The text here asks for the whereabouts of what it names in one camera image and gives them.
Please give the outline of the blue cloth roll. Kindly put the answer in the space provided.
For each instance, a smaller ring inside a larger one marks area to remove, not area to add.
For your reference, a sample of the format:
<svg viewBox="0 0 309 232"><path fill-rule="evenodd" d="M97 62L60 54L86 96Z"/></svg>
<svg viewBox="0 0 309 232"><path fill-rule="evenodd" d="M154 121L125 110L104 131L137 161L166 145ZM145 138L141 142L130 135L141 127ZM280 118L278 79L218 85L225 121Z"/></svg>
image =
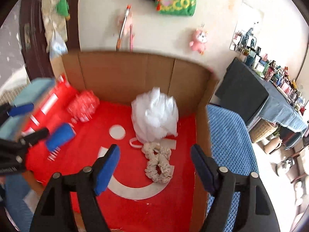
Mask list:
<svg viewBox="0 0 309 232"><path fill-rule="evenodd" d="M55 152L57 148L66 144L76 136L76 133L69 123L61 124L46 140L45 145L48 151Z"/></svg>

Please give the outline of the cream crochet scrunchie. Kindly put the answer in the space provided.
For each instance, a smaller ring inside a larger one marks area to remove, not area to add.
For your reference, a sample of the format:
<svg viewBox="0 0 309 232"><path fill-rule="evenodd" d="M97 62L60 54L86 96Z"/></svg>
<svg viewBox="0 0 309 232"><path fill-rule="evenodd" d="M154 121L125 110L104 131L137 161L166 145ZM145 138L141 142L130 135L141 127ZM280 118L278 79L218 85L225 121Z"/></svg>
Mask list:
<svg viewBox="0 0 309 232"><path fill-rule="evenodd" d="M141 151L148 159L144 170L146 176L154 183L167 184L173 177L174 167L170 165L172 150L156 142L147 142Z"/></svg>

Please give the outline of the red mesh bag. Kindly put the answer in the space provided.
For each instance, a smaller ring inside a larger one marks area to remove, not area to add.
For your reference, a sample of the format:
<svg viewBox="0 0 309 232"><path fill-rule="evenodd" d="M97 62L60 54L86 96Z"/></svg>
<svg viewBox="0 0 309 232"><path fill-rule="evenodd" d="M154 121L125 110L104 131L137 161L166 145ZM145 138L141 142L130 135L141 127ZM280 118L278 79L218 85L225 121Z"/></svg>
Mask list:
<svg viewBox="0 0 309 232"><path fill-rule="evenodd" d="M89 122L99 106L99 98L92 91L82 91L68 105L68 113L76 120Z"/></svg>

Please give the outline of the white mesh bath pouf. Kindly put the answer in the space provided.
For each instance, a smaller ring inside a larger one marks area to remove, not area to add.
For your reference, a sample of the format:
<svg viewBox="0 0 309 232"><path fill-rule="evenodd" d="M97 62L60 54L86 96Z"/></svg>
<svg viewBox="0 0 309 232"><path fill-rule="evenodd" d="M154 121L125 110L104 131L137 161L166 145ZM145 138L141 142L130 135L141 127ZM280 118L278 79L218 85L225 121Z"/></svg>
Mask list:
<svg viewBox="0 0 309 232"><path fill-rule="evenodd" d="M179 110L174 97L154 87L132 101L132 124L141 143L177 136Z"/></svg>

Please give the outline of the blue knitted blanket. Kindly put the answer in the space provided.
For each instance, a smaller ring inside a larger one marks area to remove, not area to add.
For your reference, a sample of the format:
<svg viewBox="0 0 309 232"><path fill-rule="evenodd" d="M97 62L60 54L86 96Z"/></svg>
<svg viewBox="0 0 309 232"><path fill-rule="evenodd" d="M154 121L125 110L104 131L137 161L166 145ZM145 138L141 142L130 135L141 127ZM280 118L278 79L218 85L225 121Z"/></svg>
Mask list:
<svg viewBox="0 0 309 232"><path fill-rule="evenodd" d="M207 107L211 134L212 155L218 165L232 172L248 175L259 172L256 156L243 119L235 112L222 107ZM30 189L21 174L8 175L1 188L3 205L21 231L29 231L38 194Z"/></svg>

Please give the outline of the wicker basket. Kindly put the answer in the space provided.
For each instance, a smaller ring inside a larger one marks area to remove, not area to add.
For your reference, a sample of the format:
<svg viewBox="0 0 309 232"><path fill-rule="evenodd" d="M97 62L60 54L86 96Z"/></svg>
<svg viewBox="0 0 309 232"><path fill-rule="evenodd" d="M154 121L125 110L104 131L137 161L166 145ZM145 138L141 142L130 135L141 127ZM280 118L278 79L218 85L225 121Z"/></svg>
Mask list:
<svg viewBox="0 0 309 232"><path fill-rule="evenodd" d="M265 139L266 137L274 133L277 127L278 125L276 123L271 123L264 119L260 119L249 132L251 142L257 143Z"/></svg>

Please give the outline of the cardboard box red interior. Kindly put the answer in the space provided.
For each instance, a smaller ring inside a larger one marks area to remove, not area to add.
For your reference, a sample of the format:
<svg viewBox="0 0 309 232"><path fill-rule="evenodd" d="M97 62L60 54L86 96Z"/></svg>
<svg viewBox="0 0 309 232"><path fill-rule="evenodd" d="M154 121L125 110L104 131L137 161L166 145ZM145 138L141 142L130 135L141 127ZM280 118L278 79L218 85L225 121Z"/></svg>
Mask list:
<svg viewBox="0 0 309 232"><path fill-rule="evenodd" d="M45 188L32 231L198 231L207 192L191 146L211 154L209 69L134 52L69 52L23 128L48 128L26 168Z"/></svg>

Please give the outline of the beige hanging door organizer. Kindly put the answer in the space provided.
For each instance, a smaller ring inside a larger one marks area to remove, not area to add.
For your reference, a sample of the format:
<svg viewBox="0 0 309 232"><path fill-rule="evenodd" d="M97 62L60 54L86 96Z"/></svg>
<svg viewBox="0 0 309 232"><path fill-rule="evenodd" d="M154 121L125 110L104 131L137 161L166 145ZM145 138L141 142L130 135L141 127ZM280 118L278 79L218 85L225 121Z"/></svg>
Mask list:
<svg viewBox="0 0 309 232"><path fill-rule="evenodd" d="M59 0L41 0L41 14L47 41L47 53L50 51L54 32L58 32L65 42L68 40L66 19L60 16L55 9L58 1Z"/></svg>

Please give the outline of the black chair back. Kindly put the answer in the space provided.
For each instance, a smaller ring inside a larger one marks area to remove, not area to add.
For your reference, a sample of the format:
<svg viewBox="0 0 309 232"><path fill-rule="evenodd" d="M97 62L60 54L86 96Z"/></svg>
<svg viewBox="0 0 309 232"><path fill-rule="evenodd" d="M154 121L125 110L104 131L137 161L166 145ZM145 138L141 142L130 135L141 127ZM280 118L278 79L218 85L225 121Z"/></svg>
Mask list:
<svg viewBox="0 0 309 232"><path fill-rule="evenodd" d="M256 74L238 58L226 69L215 95L219 105L236 112L250 126L269 97Z"/></svg>

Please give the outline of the table with blue cloth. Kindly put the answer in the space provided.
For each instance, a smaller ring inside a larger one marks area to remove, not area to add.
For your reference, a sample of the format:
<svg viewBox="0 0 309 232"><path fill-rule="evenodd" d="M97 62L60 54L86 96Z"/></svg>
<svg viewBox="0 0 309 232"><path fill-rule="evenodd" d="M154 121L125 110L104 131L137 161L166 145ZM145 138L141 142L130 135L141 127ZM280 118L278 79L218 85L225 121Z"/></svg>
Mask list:
<svg viewBox="0 0 309 232"><path fill-rule="evenodd" d="M264 106L259 111L257 117L254 119L250 126L247 126L247 128L251 130L260 119L264 119L268 122L276 123L291 132L304 135L306 129L308 128L308 123L288 103L288 101L275 88L275 86L259 77L257 73L255 74L266 88L267 92L269 93L269 97L266 100Z"/></svg>

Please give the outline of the green plush toy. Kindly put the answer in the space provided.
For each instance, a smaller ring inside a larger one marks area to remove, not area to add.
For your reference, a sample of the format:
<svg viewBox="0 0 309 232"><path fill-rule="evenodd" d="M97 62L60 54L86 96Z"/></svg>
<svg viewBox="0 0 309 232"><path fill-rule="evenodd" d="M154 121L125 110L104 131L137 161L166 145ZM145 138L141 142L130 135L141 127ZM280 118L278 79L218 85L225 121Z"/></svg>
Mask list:
<svg viewBox="0 0 309 232"><path fill-rule="evenodd" d="M70 20L69 4L66 0L59 0L55 9L60 16L64 17L67 21Z"/></svg>

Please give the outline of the pink plush doll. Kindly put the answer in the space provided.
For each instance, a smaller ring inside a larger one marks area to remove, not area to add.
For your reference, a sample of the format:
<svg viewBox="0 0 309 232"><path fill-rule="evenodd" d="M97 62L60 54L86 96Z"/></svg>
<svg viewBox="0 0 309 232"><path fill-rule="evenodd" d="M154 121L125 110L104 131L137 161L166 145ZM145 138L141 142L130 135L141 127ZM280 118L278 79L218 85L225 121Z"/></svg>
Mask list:
<svg viewBox="0 0 309 232"><path fill-rule="evenodd" d="M192 51L198 52L203 55L206 49L207 43L207 31L203 29L196 29L193 32L192 40L189 42L189 46Z"/></svg>

